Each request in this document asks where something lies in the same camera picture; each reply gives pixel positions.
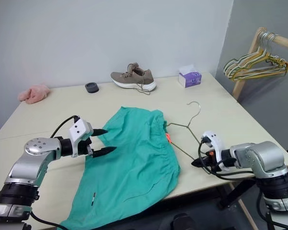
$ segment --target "tissue box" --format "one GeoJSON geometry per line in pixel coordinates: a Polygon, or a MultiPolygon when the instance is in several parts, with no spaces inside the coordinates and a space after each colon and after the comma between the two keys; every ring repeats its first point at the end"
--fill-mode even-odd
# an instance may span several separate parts
{"type": "Polygon", "coordinates": [[[202,75],[199,72],[191,72],[183,75],[179,73],[178,81],[184,87],[188,88],[201,83],[202,75]]]}

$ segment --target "pink cloth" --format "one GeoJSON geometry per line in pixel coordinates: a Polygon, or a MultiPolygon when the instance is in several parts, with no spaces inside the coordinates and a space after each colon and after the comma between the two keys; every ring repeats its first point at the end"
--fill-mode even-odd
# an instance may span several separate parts
{"type": "Polygon", "coordinates": [[[27,91],[18,94],[18,100],[33,104],[46,98],[49,92],[50,89],[46,85],[32,85],[27,91]]]}

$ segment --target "table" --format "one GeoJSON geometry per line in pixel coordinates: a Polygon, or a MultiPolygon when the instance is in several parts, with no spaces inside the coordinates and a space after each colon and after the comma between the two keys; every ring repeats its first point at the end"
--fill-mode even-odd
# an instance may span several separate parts
{"type": "MultiPolygon", "coordinates": [[[[195,103],[186,104],[198,101],[202,111],[190,126],[198,138],[204,131],[213,130],[223,139],[226,147],[265,140],[280,146],[211,74],[204,73],[200,85],[187,89],[180,86],[177,77],[155,81],[157,89],[149,96],[136,90],[119,88],[113,83],[103,83],[99,84],[100,91],[95,94],[88,94],[84,86],[64,87],[53,89],[49,97],[36,104],[21,103],[0,130],[0,189],[29,139],[49,137],[58,124],[71,115],[80,115],[94,128],[101,128],[121,106],[159,109],[168,122],[188,124],[198,107],[195,103]]],[[[58,136],[66,137],[70,125],[68,123],[62,127],[58,136]]],[[[198,144],[186,128],[169,126],[168,132],[175,144],[196,158],[198,144]]],[[[95,149],[102,147],[98,138],[93,138],[93,142],[95,149]]],[[[187,155],[175,147],[174,150],[181,172],[177,187],[166,198],[227,183],[206,174],[202,169],[194,168],[187,155]]],[[[288,153],[283,151],[285,164],[288,165],[288,153]]],[[[84,157],[81,156],[75,159],[63,157],[52,162],[39,189],[40,200],[33,203],[35,214],[56,223],[66,219],[83,170],[84,157]]],[[[33,229],[46,227],[31,218],[27,223],[33,229]]]]}

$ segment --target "orange tag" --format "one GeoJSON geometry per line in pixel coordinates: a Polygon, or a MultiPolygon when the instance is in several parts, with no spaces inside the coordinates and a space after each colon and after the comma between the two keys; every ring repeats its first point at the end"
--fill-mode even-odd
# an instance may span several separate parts
{"type": "Polygon", "coordinates": [[[166,134],[165,134],[165,136],[167,136],[167,139],[168,139],[169,143],[171,144],[171,143],[172,143],[172,141],[171,141],[171,137],[169,136],[169,134],[168,134],[168,133],[166,133],[166,134]]]}

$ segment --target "sneaker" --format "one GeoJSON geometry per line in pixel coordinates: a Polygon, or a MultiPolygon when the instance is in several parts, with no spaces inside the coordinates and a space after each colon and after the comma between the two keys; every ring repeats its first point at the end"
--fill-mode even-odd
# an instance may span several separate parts
{"type": "Polygon", "coordinates": [[[152,72],[139,68],[138,63],[131,63],[125,73],[112,72],[111,78],[115,84],[126,89],[137,89],[139,91],[151,92],[156,83],[152,72]]]}

